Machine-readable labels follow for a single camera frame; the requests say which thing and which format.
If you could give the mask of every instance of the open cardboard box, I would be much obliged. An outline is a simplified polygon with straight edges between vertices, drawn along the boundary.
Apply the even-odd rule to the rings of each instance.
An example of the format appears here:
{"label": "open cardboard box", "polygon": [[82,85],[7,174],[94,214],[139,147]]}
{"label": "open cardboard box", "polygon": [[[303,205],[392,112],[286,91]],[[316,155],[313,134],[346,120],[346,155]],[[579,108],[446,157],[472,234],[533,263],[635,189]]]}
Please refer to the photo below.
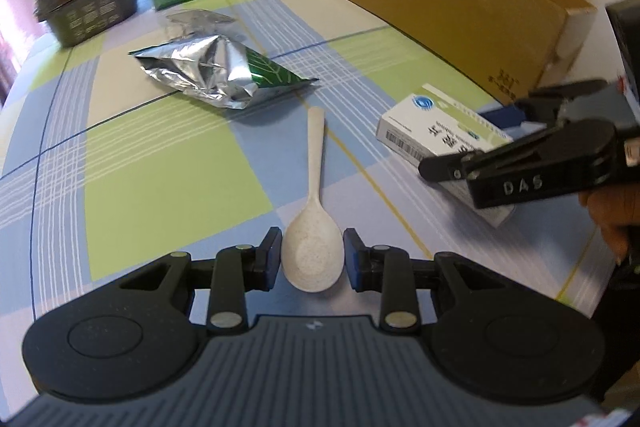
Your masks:
{"label": "open cardboard box", "polygon": [[596,15],[585,0],[350,1],[440,55],[502,103],[560,83]]}

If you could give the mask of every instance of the human hand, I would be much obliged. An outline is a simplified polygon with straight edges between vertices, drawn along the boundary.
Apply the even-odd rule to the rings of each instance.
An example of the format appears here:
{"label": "human hand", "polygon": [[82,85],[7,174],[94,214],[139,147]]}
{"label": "human hand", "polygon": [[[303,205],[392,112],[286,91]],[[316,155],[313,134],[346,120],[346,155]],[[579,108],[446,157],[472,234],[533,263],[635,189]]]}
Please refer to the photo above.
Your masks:
{"label": "human hand", "polygon": [[640,225],[640,184],[613,185],[581,192],[579,199],[602,230],[602,237],[618,264],[622,263],[629,250],[628,227]]}

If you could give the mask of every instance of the table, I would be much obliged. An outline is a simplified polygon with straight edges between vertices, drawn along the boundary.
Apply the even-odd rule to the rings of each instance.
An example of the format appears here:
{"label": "table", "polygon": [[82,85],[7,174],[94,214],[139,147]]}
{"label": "table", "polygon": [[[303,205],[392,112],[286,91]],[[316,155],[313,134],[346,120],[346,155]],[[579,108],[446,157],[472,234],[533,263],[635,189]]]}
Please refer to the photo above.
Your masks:
{"label": "table", "polygon": [[[428,82],[495,105],[454,68],[347,0],[195,0],[238,19],[245,43],[321,87],[221,112],[159,86],[127,52],[165,40],[141,0],[130,20],[71,50],[36,43],[0,112],[0,417],[34,396],[20,342],[43,313],[173,250],[194,259],[258,244],[302,208],[306,107],[326,110],[322,199],[365,243],[412,257],[455,251],[591,314],[612,256],[574,196],[520,206],[499,229],[375,138],[380,115]],[[343,274],[306,295],[279,273],[255,314],[372,314]],[[434,321],[420,291],[425,322]],[[192,318],[203,322],[206,296]]]}

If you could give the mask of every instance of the silver foil pouch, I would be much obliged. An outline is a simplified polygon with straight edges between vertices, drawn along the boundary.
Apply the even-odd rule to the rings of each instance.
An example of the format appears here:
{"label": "silver foil pouch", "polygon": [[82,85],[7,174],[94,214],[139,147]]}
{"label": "silver foil pouch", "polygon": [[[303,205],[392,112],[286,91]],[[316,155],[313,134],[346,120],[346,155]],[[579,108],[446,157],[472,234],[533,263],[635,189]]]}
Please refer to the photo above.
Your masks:
{"label": "silver foil pouch", "polygon": [[158,82],[215,107],[244,109],[314,81],[223,35],[172,41],[130,55]]}

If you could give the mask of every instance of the spoon bowl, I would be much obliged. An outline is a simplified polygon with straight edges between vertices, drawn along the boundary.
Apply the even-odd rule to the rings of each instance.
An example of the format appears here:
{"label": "spoon bowl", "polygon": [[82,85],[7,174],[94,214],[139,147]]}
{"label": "spoon bowl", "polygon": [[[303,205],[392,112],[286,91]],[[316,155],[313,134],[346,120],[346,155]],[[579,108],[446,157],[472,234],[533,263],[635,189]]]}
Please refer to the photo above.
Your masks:
{"label": "spoon bowl", "polygon": [[324,110],[308,112],[309,195],[305,208],[282,239],[284,275],[296,288],[316,293],[331,288],[344,267],[342,233],[320,203],[320,172],[324,141]]}

